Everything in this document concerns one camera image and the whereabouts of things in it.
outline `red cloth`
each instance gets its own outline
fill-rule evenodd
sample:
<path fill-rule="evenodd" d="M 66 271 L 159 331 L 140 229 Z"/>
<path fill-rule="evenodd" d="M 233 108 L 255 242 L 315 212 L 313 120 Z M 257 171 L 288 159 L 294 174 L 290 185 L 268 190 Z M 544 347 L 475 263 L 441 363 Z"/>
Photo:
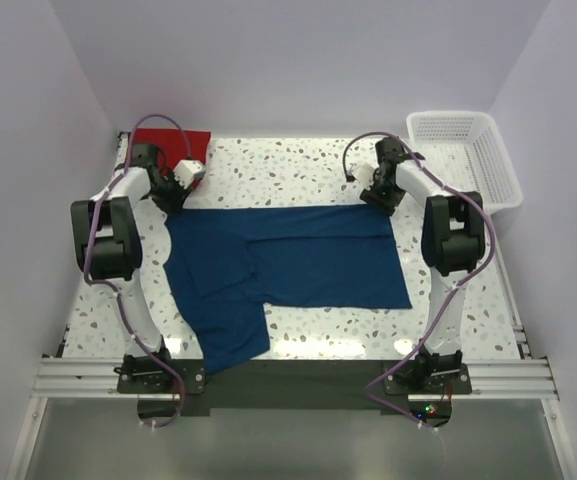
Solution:
<path fill-rule="evenodd" d="M 206 150 L 210 141 L 210 132 L 193 132 L 186 130 L 190 148 L 192 150 L 192 159 L 199 160 L 206 164 Z M 152 143 L 157 145 L 166 152 L 165 166 L 173 169 L 180 160 L 188 156 L 186 152 L 186 142 L 179 130 L 170 128 L 140 128 L 135 134 L 135 144 Z"/>

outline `speckled white surface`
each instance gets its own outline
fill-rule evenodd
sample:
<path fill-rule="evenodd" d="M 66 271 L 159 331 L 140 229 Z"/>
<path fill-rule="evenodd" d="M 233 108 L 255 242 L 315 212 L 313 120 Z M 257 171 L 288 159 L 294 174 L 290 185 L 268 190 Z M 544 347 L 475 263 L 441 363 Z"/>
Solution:
<path fill-rule="evenodd" d="M 348 139 L 217 138 L 208 147 L 208 172 L 187 208 L 264 208 L 360 203 L 359 186 L 346 184 L 341 153 Z M 375 162 L 374 139 L 360 141 L 349 165 Z M 119 155 L 125 152 L 122 143 Z M 459 145 L 420 148 L 447 183 L 473 189 Z M 392 217 L 411 310 L 288 308 L 266 305 L 271 350 L 262 358 L 400 358 L 395 348 L 421 337 L 427 321 L 429 272 L 419 240 L 422 208 L 406 195 Z M 171 296 L 163 264 L 170 252 L 165 215 L 150 200 L 135 209 L 145 253 L 141 269 L 146 299 L 174 357 L 199 358 L 201 349 Z M 465 358 L 517 359 L 511 309 L 493 262 L 468 287 L 462 322 Z M 118 358 L 123 339 L 110 298 L 81 282 L 69 313 L 64 357 Z"/>

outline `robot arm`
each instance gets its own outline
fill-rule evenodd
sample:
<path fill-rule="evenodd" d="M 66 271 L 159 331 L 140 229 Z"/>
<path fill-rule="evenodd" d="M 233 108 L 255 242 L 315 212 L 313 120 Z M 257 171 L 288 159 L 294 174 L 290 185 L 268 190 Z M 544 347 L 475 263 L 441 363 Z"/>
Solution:
<path fill-rule="evenodd" d="M 157 165 L 157 148 L 148 144 L 135 145 L 131 167 L 119 180 L 121 173 L 116 171 L 109 183 L 113 186 L 102 206 L 96 232 L 90 264 L 91 277 L 93 280 L 113 281 L 122 297 L 129 324 L 146 348 L 162 359 L 167 358 L 168 352 L 161 333 L 152 320 L 141 287 L 139 268 L 143 252 L 133 210 L 142 198 L 150 196 L 164 212 L 177 213 L 192 192 L 193 183 L 203 175 L 204 166 L 195 160 L 182 160 L 172 172 L 162 174 Z M 104 191 L 105 189 L 89 200 L 74 202 L 71 206 L 75 252 L 82 271 L 94 204 Z M 118 303 L 111 304 L 116 318 L 121 318 Z M 126 357 L 146 356 L 122 322 L 120 325 L 125 340 Z"/>
<path fill-rule="evenodd" d="M 405 193 L 409 193 L 424 208 L 421 249 L 431 277 L 428 329 L 456 282 L 465 272 L 473 271 L 484 256 L 484 222 L 468 202 L 433 182 L 399 143 L 385 138 L 375 148 L 379 166 L 374 169 L 363 164 L 354 175 L 365 187 L 360 198 L 392 215 Z M 482 205 L 478 192 L 464 195 Z M 450 376 L 460 371 L 465 296 L 464 288 L 454 294 L 413 361 L 414 383 L 419 385 L 430 376 Z"/>

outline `plastic basket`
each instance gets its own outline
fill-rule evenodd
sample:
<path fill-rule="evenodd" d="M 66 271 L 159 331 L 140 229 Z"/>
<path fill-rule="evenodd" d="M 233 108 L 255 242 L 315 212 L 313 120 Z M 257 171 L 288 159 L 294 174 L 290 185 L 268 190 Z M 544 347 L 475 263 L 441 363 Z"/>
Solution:
<path fill-rule="evenodd" d="M 426 156 L 429 167 L 444 175 L 446 183 L 481 193 L 487 212 L 521 204 L 523 195 L 515 170 L 490 115 L 417 112 L 408 115 L 406 123 L 411 143 Z"/>

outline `wire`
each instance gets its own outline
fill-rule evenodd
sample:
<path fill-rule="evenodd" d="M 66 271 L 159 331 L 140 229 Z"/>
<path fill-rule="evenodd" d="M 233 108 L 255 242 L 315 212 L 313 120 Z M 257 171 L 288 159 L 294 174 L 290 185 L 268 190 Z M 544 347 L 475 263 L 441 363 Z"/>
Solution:
<path fill-rule="evenodd" d="M 359 135 L 358 137 L 355 137 L 354 139 L 352 139 L 350 141 L 350 143 L 348 143 L 348 145 L 346 145 L 346 148 L 344 149 L 344 153 L 342 155 L 342 165 L 344 168 L 344 175 L 346 176 L 346 180 L 348 180 L 349 178 L 354 179 L 354 177 L 350 173 L 348 173 L 348 170 L 346 168 L 346 155 L 348 153 L 348 150 L 350 150 L 350 147 L 352 145 L 354 145 L 355 143 L 357 143 L 362 138 L 373 137 L 373 136 L 388 137 L 388 138 L 391 138 L 394 141 L 396 141 L 410 155 L 410 158 L 415 162 L 415 164 L 419 167 L 419 169 L 422 171 L 422 173 L 424 173 L 435 185 L 439 186 L 442 190 L 445 190 L 446 192 L 448 192 L 452 195 L 455 195 L 456 197 L 459 197 L 460 199 L 462 199 L 465 202 L 467 202 L 468 204 L 470 204 L 470 206 L 472 206 L 474 208 L 474 210 L 477 212 L 477 214 L 479 216 L 481 216 L 481 218 L 483 219 L 484 224 L 486 225 L 486 230 L 488 230 L 488 236 L 490 238 L 490 250 L 488 252 L 488 256 L 484 259 L 484 261 L 477 268 L 475 268 L 472 272 L 468 273 L 461 280 L 459 280 L 455 283 L 453 289 L 450 291 L 450 293 L 448 294 L 448 296 L 444 300 L 444 303 L 439 308 L 437 315 L 435 316 L 433 321 L 430 323 L 430 325 L 426 329 L 426 333 L 423 335 L 423 337 L 421 337 L 421 340 L 415 346 L 415 348 L 413 348 L 412 351 L 408 355 L 406 355 L 403 359 L 401 359 L 399 362 L 397 362 L 397 364 L 394 367 L 392 367 L 391 369 L 389 369 L 388 371 L 386 371 L 382 375 L 379 375 L 377 378 L 375 378 L 372 382 L 370 382 L 365 387 L 366 395 L 369 398 L 371 398 L 372 400 L 374 400 L 374 401 L 376 401 L 376 402 L 378 402 L 378 403 L 380 403 L 380 404 L 382 404 L 388 408 L 391 408 L 391 409 L 397 411 L 401 415 L 404 415 L 405 417 L 409 418 L 410 420 L 413 420 L 415 423 L 418 423 L 419 425 L 422 425 L 423 427 L 433 428 L 430 425 L 428 425 L 427 423 L 419 422 L 418 418 L 413 416 L 410 412 L 406 411 L 405 409 L 403 409 L 403 408 L 399 407 L 398 405 L 395 405 L 394 403 L 389 402 L 388 400 L 383 399 L 383 398 L 377 396 L 376 394 L 370 392 L 370 389 L 373 388 L 375 385 L 379 384 L 380 382 L 384 381 L 386 378 L 388 378 L 389 375 L 394 375 L 412 357 L 414 357 L 415 355 L 417 355 L 417 353 L 419 353 L 421 348 L 428 341 L 428 338 L 430 338 L 430 336 L 432 335 L 432 332 L 437 327 L 439 320 L 441 319 L 442 315 L 444 314 L 444 312 L 448 308 L 448 305 L 450 305 L 450 302 L 455 297 L 455 295 L 457 294 L 459 289 L 463 288 L 464 285 L 466 285 L 466 283 L 468 283 L 470 280 L 472 280 L 475 276 L 479 275 L 479 273 L 481 273 L 481 271 L 484 268 L 486 268 L 490 264 L 490 262 L 492 262 L 492 259 L 495 255 L 495 249 L 497 247 L 495 226 L 492 223 L 492 219 L 490 218 L 490 216 L 488 216 L 483 211 L 483 209 L 477 204 L 477 202 L 475 202 L 472 198 L 470 198 L 469 196 L 460 192 L 459 190 L 456 190 L 455 188 L 450 187 L 450 186 L 446 185 L 444 182 L 442 182 L 439 179 L 439 177 L 437 177 L 432 171 L 428 170 L 422 164 L 421 160 L 417 157 L 417 155 L 415 155 L 415 152 L 413 152 L 412 149 L 403 140 L 401 140 L 399 137 L 397 137 L 396 135 L 393 135 L 392 133 L 389 133 L 389 132 L 376 131 L 376 132 L 364 133 L 362 135 Z"/>
<path fill-rule="evenodd" d="M 444 391 L 441 393 L 441 398 L 439 399 L 439 403 L 444 401 L 444 398 L 448 396 L 448 404 L 452 406 L 452 382 L 446 384 Z"/>
<path fill-rule="evenodd" d="M 177 129 L 179 129 L 179 131 L 181 132 L 181 134 L 184 137 L 184 140 L 186 142 L 186 152 L 188 153 L 188 156 L 189 157 L 192 156 L 192 153 L 190 150 L 190 142 L 188 141 L 188 136 L 186 135 L 186 132 L 172 118 L 167 117 L 166 115 L 160 115 L 160 114 L 154 113 L 154 114 L 150 114 L 150 115 L 146 115 L 145 117 L 142 117 L 135 124 L 135 126 L 132 129 L 132 132 L 130 133 L 130 137 L 128 138 L 128 149 L 126 150 L 126 160 L 124 162 L 123 171 L 120 171 L 120 173 L 108 184 L 108 186 L 104 189 L 104 191 L 101 194 L 101 196 L 99 197 L 99 199 L 97 199 L 97 201 L 95 202 L 95 207 L 93 209 L 93 215 L 92 215 L 92 222 L 90 224 L 90 235 L 88 237 L 88 247 L 86 248 L 86 256 L 84 258 L 83 275 L 84 275 L 84 281 L 88 285 L 91 285 L 91 286 L 92 285 L 102 285 L 102 286 L 108 287 L 108 288 L 110 288 L 110 290 L 112 290 L 112 292 L 115 296 L 115 299 L 117 300 L 119 317 L 121 318 L 121 322 L 124 325 L 126 332 L 128 332 L 128 335 L 130 335 L 130 337 L 135 341 L 135 343 L 139 346 L 139 348 L 141 348 L 141 350 L 143 350 L 143 352 L 146 354 L 146 356 L 148 356 L 153 362 L 155 362 L 157 365 L 159 365 L 163 370 L 168 372 L 173 377 L 173 379 L 174 379 L 173 381 L 176 381 L 177 385 L 179 385 L 179 406 L 177 407 L 175 414 L 172 415 L 170 418 L 164 420 L 163 422 L 156 422 L 154 420 L 152 422 L 153 428 L 161 428 L 161 427 L 165 427 L 165 426 L 173 423 L 179 417 L 179 415 L 181 415 L 181 412 L 183 411 L 183 407 L 184 407 L 184 403 L 185 403 L 185 399 L 186 399 L 186 387 L 184 384 L 184 380 L 183 380 L 183 378 L 181 378 L 181 375 L 179 375 L 172 367 L 170 367 L 164 361 L 157 358 L 157 356 L 155 354 L 153 354 L 148 349 L 148 347 L 143 342 L 143 340 L 141 338 L 139 338 L 139 335 L 137 335 L 137 332 L 134 330 L 134 328 L 132 328 L 132 325 L 130 325 L 130 322 L 128 320 L 128 316 L 126 315 L 126 310 L 124 308 L 124 303 L 123 303 L 123 300 L 121 297 L 121 291 L 119 290 L 119 287 L 117 287 L 114 283 L 112 283 L 109 280 L 93 280 L 93 278 L 90 275 L 90 264 L 92 261 L 92 251 L 93 251 L 93 247 L 95 245 L 97 228 L 99 226 L 99 217 L 101 215 L 101 207 L 103 205 L 103 202 L 106 201 L 106 199 L 110 196 L 112 189 L 115 188 L 115 186 L 124 178 L 124 176 L 126 175 L 126 172 L 128 172 L 128 168 L 130 167 L 130 160 L 132 158 L 133 141 L 135 138 L 135 134 L 137 133 L 137 129 L 139 128 L 139 126 L 142 123 L 144 123 L 146 120 L 151 119 L 151 118 L 163 118 L 164 120 L 168 120 L 175 127 L 177 127 Z"/>
<path fill-rule="evenodd" d="M 166 156 L 166 152 L 164 151 L 163 148 L 161 148 L 157 145 L 155 145 L 155 148 L 157 149 L 157 169 L 159 170 L 159 175 L 161 175 L 162 177 L 165 177 L 170 172 L 172 172 L 172 170 L 168 166 L 168 157 Z M 161 167 L 159 166 L 159 153 L 161 153 L 161 158 L 163 160 L 161 162 Z"/>

